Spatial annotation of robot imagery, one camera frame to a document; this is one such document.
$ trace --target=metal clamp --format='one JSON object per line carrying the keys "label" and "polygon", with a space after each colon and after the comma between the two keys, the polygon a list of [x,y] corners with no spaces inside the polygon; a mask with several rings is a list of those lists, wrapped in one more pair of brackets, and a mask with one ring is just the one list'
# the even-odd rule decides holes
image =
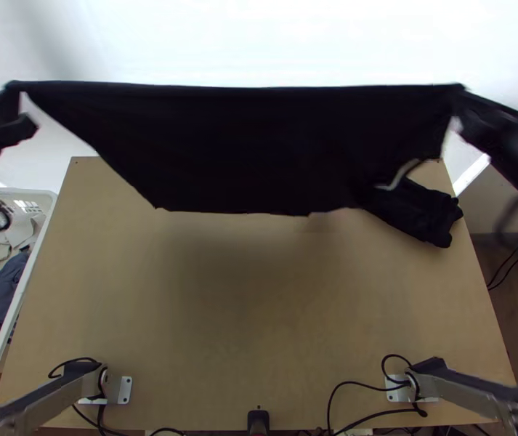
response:
{"label": "metal clamp", "polygon": [[[388,401],[391,403],[414,403],[414,398],[416,397],[416,386],[414,386],[414,380],[410,379],[405,374],[389,374],[388,377],[394,380],[398,380],[399,382],[410,382],[410,386],[405,386],[400,389],[396,389],[393,391],[387,391],[386,396]],[[388,380],[384,377],[384,384],[387,389],[393,387],[402,386],[401,384],[394,383],[393,381]],[[421,398],[416,401],[416,403],[435,403],[438,401],[437,397],[430,398]]]}
{"label": "metal clamp", "polygon": [[106,405],[127,404],[131,397],[131,385],[133,379],[130,376],[111,376],[105,369],[101,374],[101,387],[105,398],[81,398],[77,403],[82,405]]}

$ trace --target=white laundry basket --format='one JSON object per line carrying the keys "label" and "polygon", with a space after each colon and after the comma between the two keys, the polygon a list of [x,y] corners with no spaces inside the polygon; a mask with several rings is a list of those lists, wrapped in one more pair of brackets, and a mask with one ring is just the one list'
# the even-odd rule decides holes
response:
{"label": "white laundry basket", "polygon": [[57,202],[57,195],[45,190],[29,190],[29,189],[17,189],[12,187],[0,187],[0,202],[4,205],[5,209],[9,211],[11,215],[24,215],[31,212],[41,212],[45,214],[46,219],[43,224],[43,228],[39,233],[36,240],[35,246],[28,258],[27,265],[23,270],[23,274],[20,278],[20,282],[15,290],[15,295],[12,297],[12,302],[9,306],[7,316],[2,323],[0,329],[0,362],[4,354],[4,349],[7,346],[12,329],[17,320],[20,306],[23,303],[23,296],[28,283],[28,279],[31,276],[31,271],[36,261],[39,248],[43,242],[47,225],[51,219],[51,214],[55,203]]}

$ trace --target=black garment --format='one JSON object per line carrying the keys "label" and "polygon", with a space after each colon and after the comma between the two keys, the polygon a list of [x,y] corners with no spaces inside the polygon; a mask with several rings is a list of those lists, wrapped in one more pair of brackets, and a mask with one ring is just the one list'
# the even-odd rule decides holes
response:
{"label": "black garment", "polygon": [[7,88],[27,92],[154,207],[303,216],[363,207],[438,246],[461,216],[449,195],[417,184],[374,187],[414,158],[440,157],[461,85]]}

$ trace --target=folded black cloth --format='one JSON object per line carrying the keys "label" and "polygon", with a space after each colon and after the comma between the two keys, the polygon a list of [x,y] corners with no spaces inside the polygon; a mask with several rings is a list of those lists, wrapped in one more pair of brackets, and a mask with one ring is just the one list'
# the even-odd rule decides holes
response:
{"label": "folded black cloth", "polygon": [[458,84],[241,89],[14,81],[7,89],[27,92],[154,207],[294,216],[364,207],[438,246],[447,246],[460,216],[450,197],[408,184],[376,188],[414,159],[440,157],[464,90]]}

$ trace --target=wooden table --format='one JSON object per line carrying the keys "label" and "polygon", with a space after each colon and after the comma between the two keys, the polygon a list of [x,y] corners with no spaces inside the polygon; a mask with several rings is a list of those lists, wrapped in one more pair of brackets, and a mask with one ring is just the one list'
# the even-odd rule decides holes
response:
{"label": "wooden table", "polygon": [[[415,178],[451,191],[445,167]],[[361,210],[307,218],[154,210],[100,158],[74,158],[41,247],[0,386],[0,402],[91,356],[134,377],[122,429],[246,428],[260,405],[272,428],[325,426],[333,387],[382,385],[380,360],[438,355],[497,382],[513,375],[464,221],[438,249]],[[398,362],[390,371],[401,371]],[[345,387],[338,429],[396,407]],[[449,403],[429,417],[367,427],[483,421]],[[85,427],[71,410],[50,423]]]}

